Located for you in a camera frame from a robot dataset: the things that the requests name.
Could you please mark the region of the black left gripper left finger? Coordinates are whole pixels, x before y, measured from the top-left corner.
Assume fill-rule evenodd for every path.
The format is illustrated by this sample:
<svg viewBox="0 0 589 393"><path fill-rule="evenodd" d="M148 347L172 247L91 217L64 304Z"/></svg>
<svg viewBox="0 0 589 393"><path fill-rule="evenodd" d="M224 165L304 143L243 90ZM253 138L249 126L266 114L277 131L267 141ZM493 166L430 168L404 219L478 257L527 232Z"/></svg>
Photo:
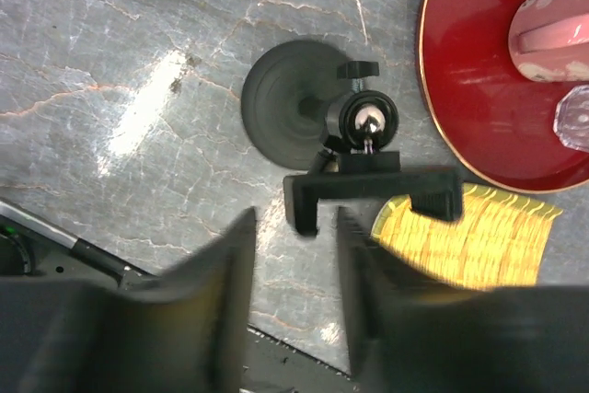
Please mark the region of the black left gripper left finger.
<svg viewBox="0 0 589 393"><path fill-rule="evenodd" d="M87 278L1 281L5 392L237 392L256 252L254 209L130 289Z"/></svg>

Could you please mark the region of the black phone stand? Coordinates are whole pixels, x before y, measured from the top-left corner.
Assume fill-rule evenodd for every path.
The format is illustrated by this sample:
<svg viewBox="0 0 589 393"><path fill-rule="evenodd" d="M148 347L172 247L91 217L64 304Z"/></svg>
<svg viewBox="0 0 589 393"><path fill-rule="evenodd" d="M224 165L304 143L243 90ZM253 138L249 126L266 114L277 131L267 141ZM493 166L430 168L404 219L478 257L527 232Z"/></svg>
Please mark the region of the black phone stand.
<svg viewBox="0 0 589 393"><path fill-rule="evenodd" d="M288 224L301 237L318 234L321 201L407 195L414 213L453 223L463 213L462 179L454 168L402 169L387 150L399 113L364 81L376 62L352 60L334 46L294 40L265 52L241 91L243 127L283 180Z"/></svg>

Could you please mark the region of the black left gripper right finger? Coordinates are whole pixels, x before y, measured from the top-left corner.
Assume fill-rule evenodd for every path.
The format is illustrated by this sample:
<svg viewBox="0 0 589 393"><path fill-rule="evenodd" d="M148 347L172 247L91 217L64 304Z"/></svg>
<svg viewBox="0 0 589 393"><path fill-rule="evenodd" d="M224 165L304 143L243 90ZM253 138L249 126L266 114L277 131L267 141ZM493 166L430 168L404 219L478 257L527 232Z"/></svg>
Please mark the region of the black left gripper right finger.
<svg viewBox="0 0 589 393"><path fill-rule="evenodd" d="M458 288L337 212L349 364L363 392L584 392L584 286Z"/></svg>

